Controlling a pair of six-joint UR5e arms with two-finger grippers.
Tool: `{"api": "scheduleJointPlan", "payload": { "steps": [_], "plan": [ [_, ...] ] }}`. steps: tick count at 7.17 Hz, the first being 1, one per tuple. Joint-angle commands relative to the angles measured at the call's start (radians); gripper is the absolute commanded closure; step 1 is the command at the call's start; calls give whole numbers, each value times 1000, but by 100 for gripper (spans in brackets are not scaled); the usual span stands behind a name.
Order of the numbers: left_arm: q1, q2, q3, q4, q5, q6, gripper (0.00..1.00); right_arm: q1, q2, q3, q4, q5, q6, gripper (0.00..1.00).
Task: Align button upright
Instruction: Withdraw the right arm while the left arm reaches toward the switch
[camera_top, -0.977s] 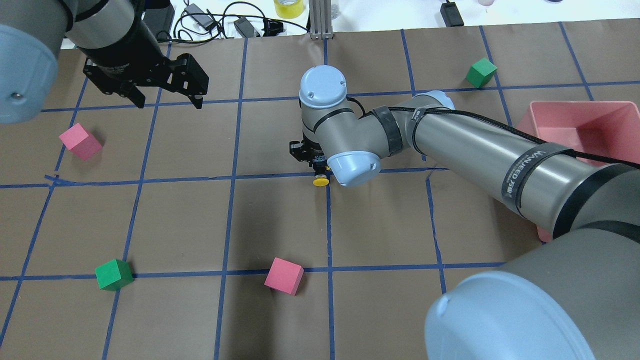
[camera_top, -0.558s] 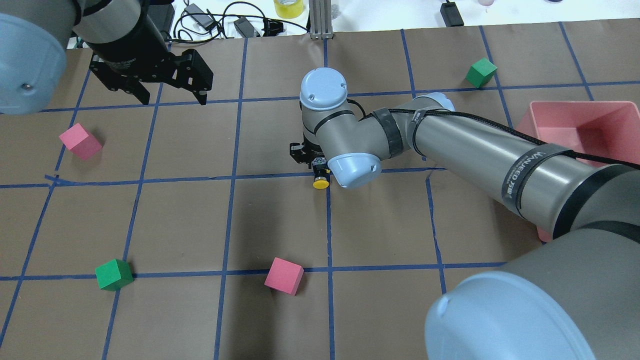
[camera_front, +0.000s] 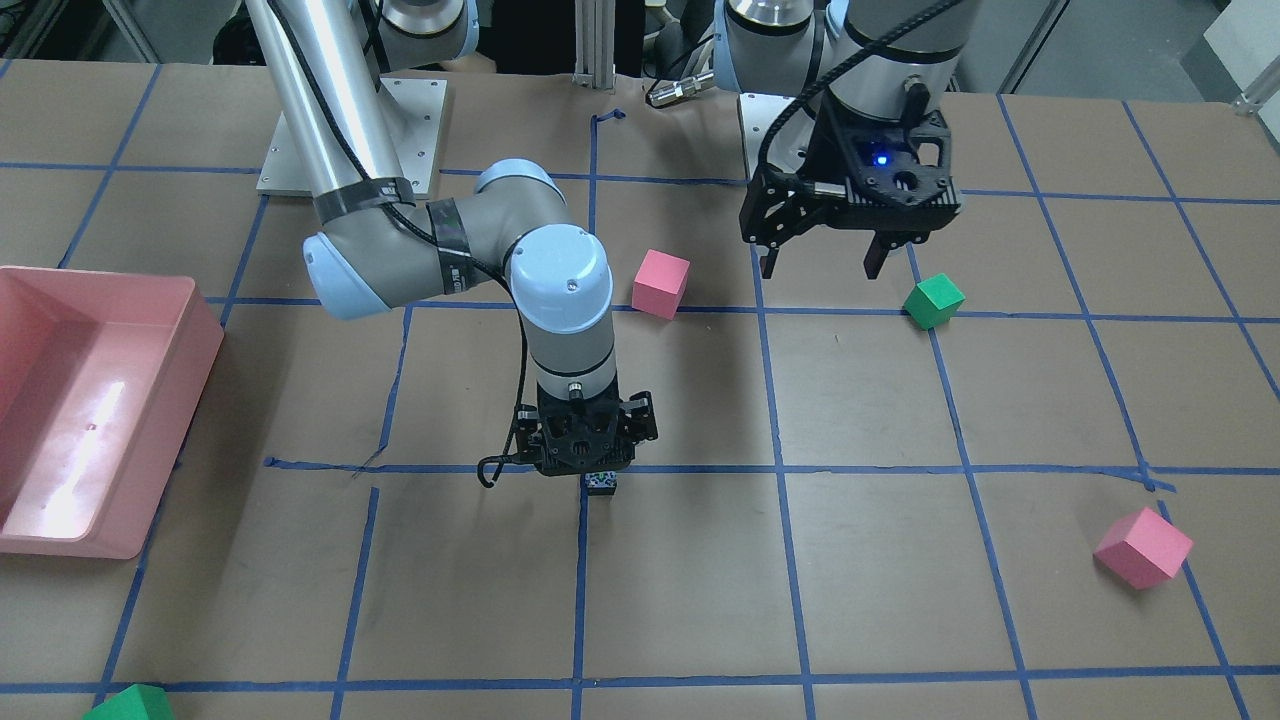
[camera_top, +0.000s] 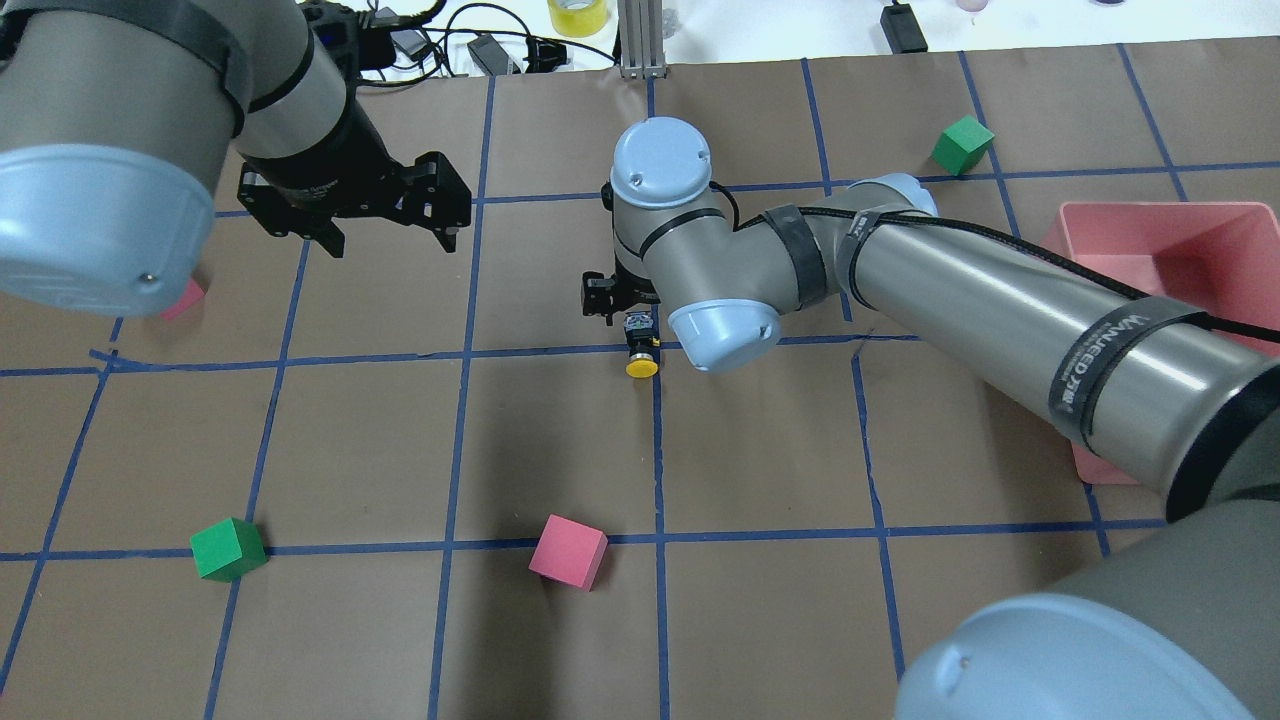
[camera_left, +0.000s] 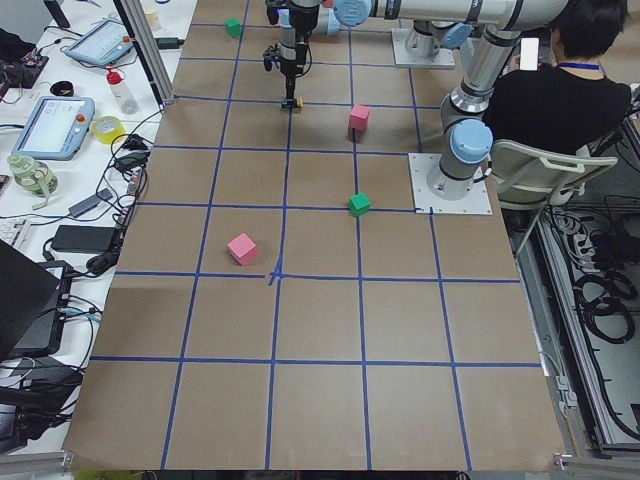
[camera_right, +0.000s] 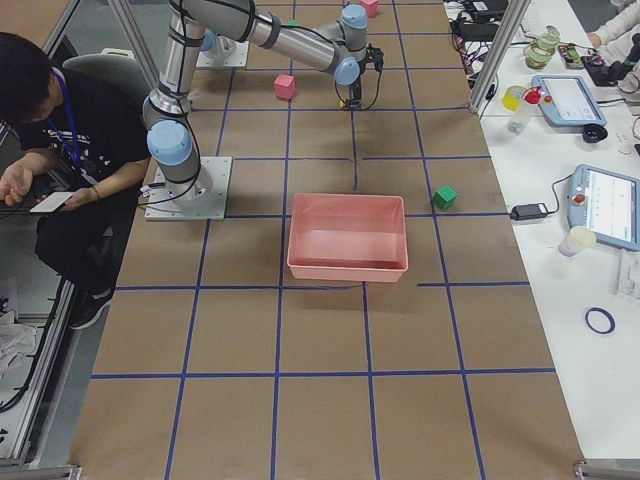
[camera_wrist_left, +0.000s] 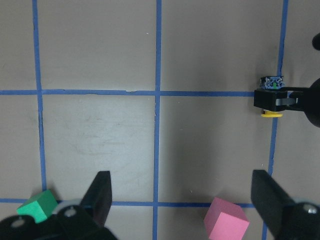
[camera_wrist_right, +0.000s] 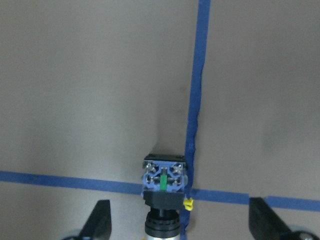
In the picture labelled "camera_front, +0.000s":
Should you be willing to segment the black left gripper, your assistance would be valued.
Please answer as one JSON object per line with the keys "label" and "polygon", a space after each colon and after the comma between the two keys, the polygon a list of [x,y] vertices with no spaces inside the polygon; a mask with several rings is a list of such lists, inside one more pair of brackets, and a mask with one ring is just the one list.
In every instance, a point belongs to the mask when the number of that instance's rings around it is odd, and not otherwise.
{"label": "black left gripper", "polygon": [[765,122],[785,101],[741,105],[750,181],[739,224],[742,240],[760,246],[763,281],[774,275],[780,247],[818,225],[874,232],[863,268],[876,281],[900,246],[925,242],[963,210],[954,137],[940,110],[904,128],[833,102],[804,108],[773,137],[768,169],[759,172]]}

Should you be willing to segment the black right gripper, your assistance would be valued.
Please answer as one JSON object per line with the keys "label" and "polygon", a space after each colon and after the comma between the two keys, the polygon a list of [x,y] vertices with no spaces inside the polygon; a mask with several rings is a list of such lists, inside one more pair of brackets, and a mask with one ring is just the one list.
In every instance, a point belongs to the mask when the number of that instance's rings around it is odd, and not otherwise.
{"label": "black right gripper", "polygon": [[520,406],[509,460],[545,477],[620,471],[635,460],[637,445],[657,438],[649,391],[625,401],[617,388],[563,400],[539,388],[535,405]]}

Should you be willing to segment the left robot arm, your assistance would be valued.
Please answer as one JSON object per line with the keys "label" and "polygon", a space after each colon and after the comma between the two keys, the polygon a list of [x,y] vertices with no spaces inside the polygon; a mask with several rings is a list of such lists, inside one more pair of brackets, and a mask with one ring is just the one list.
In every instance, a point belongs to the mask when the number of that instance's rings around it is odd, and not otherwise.
{"label": "left robot arm", "polygon": [[975,1],[717,1],[712,68],[739,95],[742,240],[771,278],[817,227],[868,231],[877,278],[963,210],[941,101]]}

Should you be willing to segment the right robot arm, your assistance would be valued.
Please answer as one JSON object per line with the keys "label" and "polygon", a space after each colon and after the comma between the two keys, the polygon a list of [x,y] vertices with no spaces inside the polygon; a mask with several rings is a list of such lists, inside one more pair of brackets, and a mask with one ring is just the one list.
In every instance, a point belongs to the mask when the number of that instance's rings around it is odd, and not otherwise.
{"label": "right robot arm", "polygon": [[393,101],[371,47],[401,69],[471,54],[474,1],[251,1],[253,32],[301,154],[321,231],[303,242],[323,306],[385,313],[493,281],[518,313],[538,401],[516,402],[495,469],[547,477],[620,471],[658,437],[648,392],[620,397],[600,240],[573,224],[536,163],[486,168],[472,195],[417,202],[397,152]]}

